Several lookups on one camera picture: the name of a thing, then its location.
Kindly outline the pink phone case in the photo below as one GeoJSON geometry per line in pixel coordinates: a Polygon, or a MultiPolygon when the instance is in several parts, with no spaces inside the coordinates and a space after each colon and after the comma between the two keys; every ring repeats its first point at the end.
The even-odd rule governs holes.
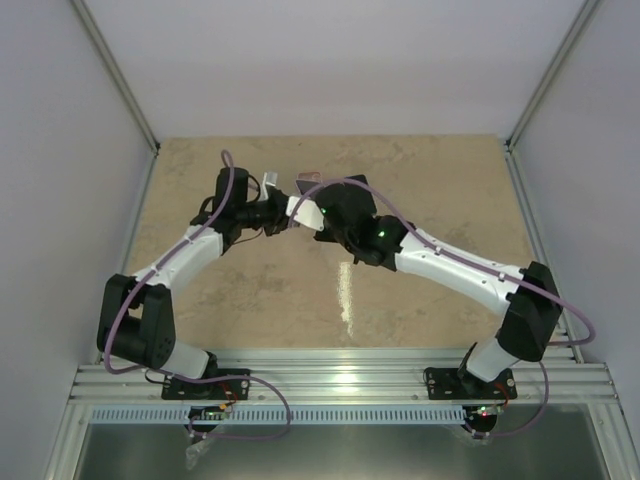
{"type": "Polygon", "coordinates": [[[302,181],[321,182],[322,175],[317,171],[301,172],[297,175],[296,179],[302,181]]]}

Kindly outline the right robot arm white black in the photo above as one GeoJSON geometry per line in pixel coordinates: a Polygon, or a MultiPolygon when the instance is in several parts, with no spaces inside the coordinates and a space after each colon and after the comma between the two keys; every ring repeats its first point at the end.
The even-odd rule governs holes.
{"type": "Polygon", "coordinates": [[[454,248],[394,215],[377,213],[372,193],[354,182],[314,196],[324,217],[319,241],[338,243],[355,262],[420,276],[484,305],[502,319],[497,333],[466,353],[451,379],[481,399],[520,361],[542,359],[563,311],[549,268],[499,264],[454,248]]]}

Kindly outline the black phone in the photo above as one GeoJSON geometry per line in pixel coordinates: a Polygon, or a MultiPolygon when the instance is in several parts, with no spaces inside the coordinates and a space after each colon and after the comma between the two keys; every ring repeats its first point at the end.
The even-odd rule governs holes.
{"type": "Polygon", "coordinates": [[[316,181],[308,179],[296,179],[295,186],[300,195],[306,194],[309,190],[317,185],[316,181]]]}

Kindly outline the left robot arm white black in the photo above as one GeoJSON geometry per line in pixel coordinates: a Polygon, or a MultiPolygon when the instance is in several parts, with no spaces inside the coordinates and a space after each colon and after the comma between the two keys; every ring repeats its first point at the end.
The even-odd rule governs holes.
{"type": "Polygon", "coordinates": [[[221,169],[215,195],[202,203],[180,240],[137,273],[115,274],[106,282],[96,343],[109,373],[144,367],[184,381],[197,399],[216,393],[217,357],[177,339],[174,298],[244,230],[270,236],[286,228],[289,196],[263,183],[259,196],[249,201],[251,178],[242,168],[221,169]]]}

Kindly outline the black smartphone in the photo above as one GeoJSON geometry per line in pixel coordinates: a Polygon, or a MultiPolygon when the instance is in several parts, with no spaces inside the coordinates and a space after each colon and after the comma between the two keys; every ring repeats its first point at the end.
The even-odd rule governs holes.
{"type": "Polygon", "coordinates": [[[344,183],[351,191],[368,192],[371,193],[372,189],[365,175],[346,176],[344,183]]]}

